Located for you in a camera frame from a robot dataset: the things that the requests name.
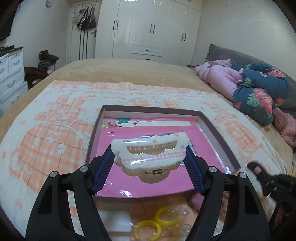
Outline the yellow hoop earrings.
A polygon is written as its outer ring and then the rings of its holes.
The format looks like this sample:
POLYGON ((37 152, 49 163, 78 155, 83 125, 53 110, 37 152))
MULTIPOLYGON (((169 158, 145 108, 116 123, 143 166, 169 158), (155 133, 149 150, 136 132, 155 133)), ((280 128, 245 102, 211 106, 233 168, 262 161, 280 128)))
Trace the yellow hoop earrings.
POLYGON ((148 240, 185 240, 191 231, 193 215, 181 206, 165 206, 159 208, 153 220, 142 220, 133 226, 135 240, 143 240, 140 236, 145 230, 154 231, 148 240))

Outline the white pink hair claw clip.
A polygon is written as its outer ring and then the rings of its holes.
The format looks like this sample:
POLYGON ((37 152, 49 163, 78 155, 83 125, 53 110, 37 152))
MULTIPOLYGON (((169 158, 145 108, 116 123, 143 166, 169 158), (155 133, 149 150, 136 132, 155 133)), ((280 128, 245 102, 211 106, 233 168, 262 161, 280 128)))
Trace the white pink hair claw clip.
POLYGON ((179 168, 189 143, 187 134, 178 132, 150 138, 114 139, 111 150, 116 165, 126 175, 153 184, 163 181, 172 170, 179 168))

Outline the pink card in box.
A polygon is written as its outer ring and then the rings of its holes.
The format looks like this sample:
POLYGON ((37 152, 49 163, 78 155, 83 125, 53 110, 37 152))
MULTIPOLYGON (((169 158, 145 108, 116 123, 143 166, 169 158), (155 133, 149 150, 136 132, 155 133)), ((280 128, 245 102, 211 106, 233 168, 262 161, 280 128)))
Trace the pink card in box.
POLYGON ((144 198, 204 192, 207 164, 197 157, 203 141, 194 117, 108 118, 93 143, 93 193, 144 198))

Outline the pink knitted blanket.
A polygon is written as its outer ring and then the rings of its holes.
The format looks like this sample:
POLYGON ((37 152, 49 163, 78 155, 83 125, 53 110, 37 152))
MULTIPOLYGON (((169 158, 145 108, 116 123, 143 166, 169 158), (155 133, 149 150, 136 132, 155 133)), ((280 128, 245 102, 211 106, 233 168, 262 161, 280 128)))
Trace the pink knitted blanket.
POLYGON ((283 113, 279 108, 273 110, 273 122, 281 137, 292 148, 295 148, 296 123, 289 113, 283 113))

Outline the orange white patterned towel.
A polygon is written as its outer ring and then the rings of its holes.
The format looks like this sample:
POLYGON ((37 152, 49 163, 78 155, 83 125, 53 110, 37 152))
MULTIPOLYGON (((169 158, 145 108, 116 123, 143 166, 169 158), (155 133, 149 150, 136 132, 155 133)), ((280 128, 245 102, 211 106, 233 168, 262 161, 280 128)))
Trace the orange white patterned towel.
POLYGON ((287 172, 216 94, 55 80, 1 142, 1 239, 270 240, 252 161, 287 172))

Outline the blue floral quilt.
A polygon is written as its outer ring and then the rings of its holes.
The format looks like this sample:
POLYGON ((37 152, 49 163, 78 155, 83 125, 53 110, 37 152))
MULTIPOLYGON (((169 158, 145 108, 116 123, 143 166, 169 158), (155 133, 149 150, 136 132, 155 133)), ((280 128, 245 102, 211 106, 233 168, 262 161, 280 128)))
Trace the blue floral quilt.
MULTIPOLYGON (((238 70, 234 62, 231 63, 231 68, 238 70)), ((273 122, 273 110, 287 99, 290 85, 282 72, 268 67, 263 69, 256 71, 245 67, 238 70, 242 80, 237 83, 233 107, 261 126, 267 126, 273 122)))

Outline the brown cardboard box tray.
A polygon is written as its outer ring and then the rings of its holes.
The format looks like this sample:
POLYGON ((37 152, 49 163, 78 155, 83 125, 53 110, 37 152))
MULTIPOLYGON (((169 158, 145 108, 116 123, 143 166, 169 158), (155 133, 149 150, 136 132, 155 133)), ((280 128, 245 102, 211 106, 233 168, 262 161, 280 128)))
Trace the brown cardboard box tray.
POLYGON ((108 152, 93 191, 108 198, 147 198, 197 188, 185 163, 187 151, 226 174, 240 164, 224 138, 200 111, 104 105, 87 150, 86 164, 108 152))

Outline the pink jacket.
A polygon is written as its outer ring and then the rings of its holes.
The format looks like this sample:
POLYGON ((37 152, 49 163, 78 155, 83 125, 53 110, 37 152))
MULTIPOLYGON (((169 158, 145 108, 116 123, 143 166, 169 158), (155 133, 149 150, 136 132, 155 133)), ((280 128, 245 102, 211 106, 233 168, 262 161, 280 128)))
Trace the pink jacket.
POLYGON ((241 72, 231 68, 230 59, 206 61, 195 68, 196 75, 215 91, 233 102, 237 83, 242 80, 241 72))

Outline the white drawer dresser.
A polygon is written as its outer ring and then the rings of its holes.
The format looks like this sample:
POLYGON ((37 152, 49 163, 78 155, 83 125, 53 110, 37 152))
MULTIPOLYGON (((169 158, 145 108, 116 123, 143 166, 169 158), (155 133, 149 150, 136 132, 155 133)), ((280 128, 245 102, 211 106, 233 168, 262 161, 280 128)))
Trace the white drawer dresser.
POLYGON ((1 117, 26 92, 28 84, 25 81, 23 66, 23 48, 13 49, 1 56, 1 117))

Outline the dark clothes pile on chair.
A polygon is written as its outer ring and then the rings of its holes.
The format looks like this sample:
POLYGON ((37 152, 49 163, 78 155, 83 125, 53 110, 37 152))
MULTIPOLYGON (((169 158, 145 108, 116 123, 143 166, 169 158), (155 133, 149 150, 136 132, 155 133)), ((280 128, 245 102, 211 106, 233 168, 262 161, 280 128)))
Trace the dark clothes pile on chair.
POLYGON ((54 67, 59 60, 59 57, 52 55, 48 50, 43 50, 39 53, 39 63, 37 67, 24 67, 25 81, 28 84, 28 89, 31 89, 45 79, 49 73, 49 68, 54 67))

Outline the beige bedspread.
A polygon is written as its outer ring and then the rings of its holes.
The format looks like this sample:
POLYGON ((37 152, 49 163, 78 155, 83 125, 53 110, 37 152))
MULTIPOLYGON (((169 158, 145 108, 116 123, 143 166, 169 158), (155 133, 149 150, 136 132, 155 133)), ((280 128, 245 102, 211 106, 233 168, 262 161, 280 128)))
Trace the beige bedspread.
POLYGON ((188 88, 201 92, 215 92, 197 77, 193 70, 187 67, 127 59, 79 60, 54 71, 6 111, 1 117, 1 138, 4 138, 22 110, 54 80, 107 83, 131 82, 136 85, 188 88))

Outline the white door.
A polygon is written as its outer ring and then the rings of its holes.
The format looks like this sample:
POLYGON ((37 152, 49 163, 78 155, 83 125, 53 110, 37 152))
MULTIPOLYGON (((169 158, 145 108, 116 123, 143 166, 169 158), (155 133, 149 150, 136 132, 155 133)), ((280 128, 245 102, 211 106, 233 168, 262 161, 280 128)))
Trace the white door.
POLYGON ((82 31, 74 23, 74 17, 81 9, 94 9, 96 24, 102 1, 71 1, 66 38, 66 62, 71 63, 83 59, 95 58, 95 42, 97 27, 82 31))

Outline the white wardrobe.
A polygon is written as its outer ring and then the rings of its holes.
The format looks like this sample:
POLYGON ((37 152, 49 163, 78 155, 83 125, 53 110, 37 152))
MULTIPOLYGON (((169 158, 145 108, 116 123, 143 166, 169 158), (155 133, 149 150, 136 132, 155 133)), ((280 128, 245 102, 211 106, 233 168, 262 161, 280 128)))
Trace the white wardrobe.
POLYGON ((96 59, 192 64, 202 1, 102 1, 96 59))

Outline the wall clock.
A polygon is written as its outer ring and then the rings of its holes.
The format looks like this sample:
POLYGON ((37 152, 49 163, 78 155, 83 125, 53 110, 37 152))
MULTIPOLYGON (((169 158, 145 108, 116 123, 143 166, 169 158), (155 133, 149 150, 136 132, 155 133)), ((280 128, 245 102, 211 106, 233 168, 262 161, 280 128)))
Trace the wall clock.
POLYGON ((54 0, 46 0, 45 4, 47 8, 50 8, 54 3, 54 0))

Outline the black wall television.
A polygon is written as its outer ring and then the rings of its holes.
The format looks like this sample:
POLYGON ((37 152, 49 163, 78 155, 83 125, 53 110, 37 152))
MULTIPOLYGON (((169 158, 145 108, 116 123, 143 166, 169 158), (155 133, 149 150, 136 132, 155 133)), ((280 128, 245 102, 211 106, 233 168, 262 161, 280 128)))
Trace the black wall television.
POLYGON ((1 16, 1 41, 9 37, 17 7, 8 8, 1 16))

